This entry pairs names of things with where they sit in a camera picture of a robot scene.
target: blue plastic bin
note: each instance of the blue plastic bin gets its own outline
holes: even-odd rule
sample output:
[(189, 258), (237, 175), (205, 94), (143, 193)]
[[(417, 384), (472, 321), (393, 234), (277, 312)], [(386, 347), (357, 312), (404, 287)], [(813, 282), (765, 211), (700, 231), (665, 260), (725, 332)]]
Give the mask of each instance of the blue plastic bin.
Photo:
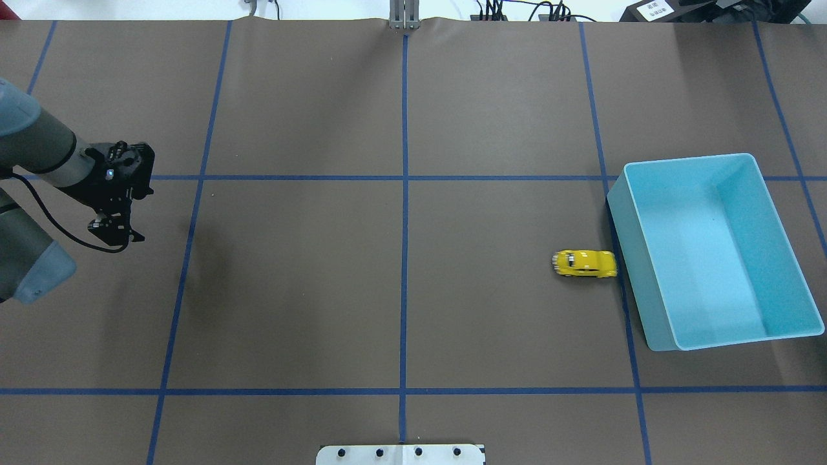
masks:
[(824, 332), (753, 156), (629, 163), (608, 200), (652, 350)]

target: white label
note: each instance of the white label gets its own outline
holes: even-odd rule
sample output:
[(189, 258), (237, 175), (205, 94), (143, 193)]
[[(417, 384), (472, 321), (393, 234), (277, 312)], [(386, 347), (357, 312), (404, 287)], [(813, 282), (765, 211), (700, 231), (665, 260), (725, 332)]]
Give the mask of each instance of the white label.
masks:
[(638, 11), (646, 18), (646, 21), (654, 21), (659, 17), (664, 17), (675, 12), (675, 10), (669, 6), (669, 3), (667, 3), (667, 0), (656, 0), (655, 2), (641, 5), (638, 7)]

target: white background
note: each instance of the white background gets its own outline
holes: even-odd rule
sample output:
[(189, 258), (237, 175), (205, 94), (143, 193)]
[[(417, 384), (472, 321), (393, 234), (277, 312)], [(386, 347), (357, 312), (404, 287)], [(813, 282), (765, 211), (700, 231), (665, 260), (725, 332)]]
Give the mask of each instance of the white background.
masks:
[[(63, 20), (165, 20), (235, 19), (246, 16), (250, 5), (244, 0), (5, 0), (23, 19)], [(275, 5), (257, 0), (256, 16), (275, 19)], [(634, 0), (565, 0), (575, 14), (597, 21), (618, 21)], [(279, 0), (283, 19), (387, 18), (389, 0)], [(506, 3), (503, 12), (511, 21), (525, 21), (530, 5)], [(419, 15), (465, 19), (478, 13), (474, 0), (420, 0)], [(545, 14), (547, 7), (539, 12)], [(813, 0), (804, 10), (812, 22), (827, 23), (827, 0)]]

